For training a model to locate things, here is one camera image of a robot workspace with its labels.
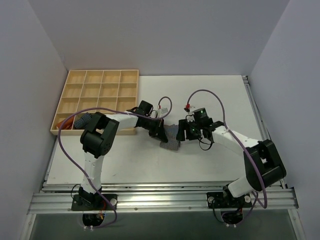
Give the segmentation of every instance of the wooden box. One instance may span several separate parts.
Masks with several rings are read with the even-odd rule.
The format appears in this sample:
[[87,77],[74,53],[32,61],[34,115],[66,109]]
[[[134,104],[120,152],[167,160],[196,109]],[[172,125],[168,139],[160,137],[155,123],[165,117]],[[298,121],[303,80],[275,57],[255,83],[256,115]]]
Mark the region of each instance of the wooden box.
[[[51,125],[51,133],[58,134],[57,124],[71,114],[93,107],[126,111],[137,106],[138,70],[70,70]],[[114,114],[107,110],[91,110]],[[63,129],[62,135],[80,136],[83,130],[74,129],[74,122],[84,113],[78,114],[72,129]],[[134,135],[135,128],[127,128],[118,135]]]

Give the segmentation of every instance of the black mounting bracket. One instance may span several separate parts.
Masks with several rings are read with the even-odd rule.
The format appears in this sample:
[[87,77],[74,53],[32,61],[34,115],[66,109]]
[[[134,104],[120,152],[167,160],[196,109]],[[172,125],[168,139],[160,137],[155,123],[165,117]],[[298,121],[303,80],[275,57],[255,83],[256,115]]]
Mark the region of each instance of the black mounting bracket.
[[[109,202],[113,205],[115,209],[117,209],[118,203],[118,195],[117,194],[102,194]],[[101,198],[101,202],[97,205],[93,206],[88,201],[84,200],[78,194],[73,196],[71,210],[72,211],[99,211],[99,210],[112,210],[109,204],[106,203],[106,207],[104,205],[103,199]]]
[[245,196],[249,196],[250,194],[245,194],[241,197],[234,198],[233,200],[227,200],[224,198],[223,192],[207,192],[206,199],[208,208],[210,209],[237,209],[237,208],[251,208],[252,203],[245,201]]

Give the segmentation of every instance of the orange cloth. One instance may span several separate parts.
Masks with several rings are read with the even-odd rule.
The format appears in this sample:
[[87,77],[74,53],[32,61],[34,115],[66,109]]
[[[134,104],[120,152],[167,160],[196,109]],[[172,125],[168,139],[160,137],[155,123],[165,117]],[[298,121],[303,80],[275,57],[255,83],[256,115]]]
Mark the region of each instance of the orange cloth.
[[[70,130],[70,129],[72,129],[72,124],[74,123],[74,119],[75,119],[75,117],[73,116],[73,117],[71,117],[68,121],[66,121],[66,123],[63,125],[63,130]],[[56,125],[56,128],[57,129],[59,129],[60,128],[60,126],[61,126],[61,124],[62,124],[62,122],[63,122],[64,120],[62,120],[61,122],[59,122],[59,123],[57,123],[57,125]]]

